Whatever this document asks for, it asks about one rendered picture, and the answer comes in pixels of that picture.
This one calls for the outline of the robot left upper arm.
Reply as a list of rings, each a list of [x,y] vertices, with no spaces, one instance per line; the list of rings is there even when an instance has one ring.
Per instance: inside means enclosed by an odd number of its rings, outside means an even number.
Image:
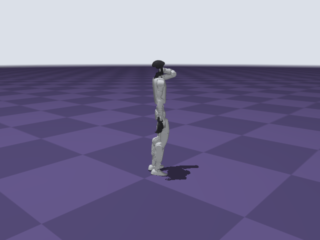
[[[170,74],[164,74],[161,75],[162,78],[164,78],[164,80],[168,80],[171,78],[174,78],[177,75],[177,73],[174,70],[171,70]]]

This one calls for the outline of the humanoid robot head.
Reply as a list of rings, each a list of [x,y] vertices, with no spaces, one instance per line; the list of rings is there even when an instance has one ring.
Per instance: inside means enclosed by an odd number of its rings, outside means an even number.
[[[164,73],[164,71],[163,71],[163,66],[164,66],[164,65],[165,65],[165,63],[164,63],[163,61],[161,61],[161,60],[156,60],[156,61],[154,61],[154,62],[152,63],[152,66],[153,66],[153,67],[156,67],[157,69],[160,68],[160,72],[157,72],[157,73],[156,73],[154,79],[158,78],[159,76],[161,76],[161,74]]]

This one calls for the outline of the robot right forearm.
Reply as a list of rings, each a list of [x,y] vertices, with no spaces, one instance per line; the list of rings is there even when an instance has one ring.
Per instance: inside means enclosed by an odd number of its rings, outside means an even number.
[[[157,102],[157,106],[156,106],[156,108],[157,108],[157,117],[160,117],[160,121],[163,120],[163,115],[164,115],[164,113],[163,113],[163,102],[164,101],[162,99],[159,99],[158,102]]]

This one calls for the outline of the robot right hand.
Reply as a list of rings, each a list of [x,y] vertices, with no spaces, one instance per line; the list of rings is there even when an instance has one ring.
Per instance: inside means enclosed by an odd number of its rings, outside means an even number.
[[[157,125],[157,130],[155,131],[155,133],[159,134],[159,133],[162,132],[162,129],[164,128],[164,126],[163,126],[163,123],[162,123],[163,120],[160,121],[160,117],[159,116],[157,117],[157,121],[158,121],[158,125]]]

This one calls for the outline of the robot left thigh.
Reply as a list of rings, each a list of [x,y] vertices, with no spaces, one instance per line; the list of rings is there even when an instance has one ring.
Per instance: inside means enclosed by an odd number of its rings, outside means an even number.
[[[155,118],[155,120],[156,120],[156,118]],[[157,126],[158,126],[158,122],[157,122],[157,125],[156,125],[156,130],[157,130]],[[153,139],[152,139],[152,143],[155,145],[156,143],[158,143],[158,142],[161,142],[161,138],[160,138],[160,133],[157,133],[157,137],[154,137]]]

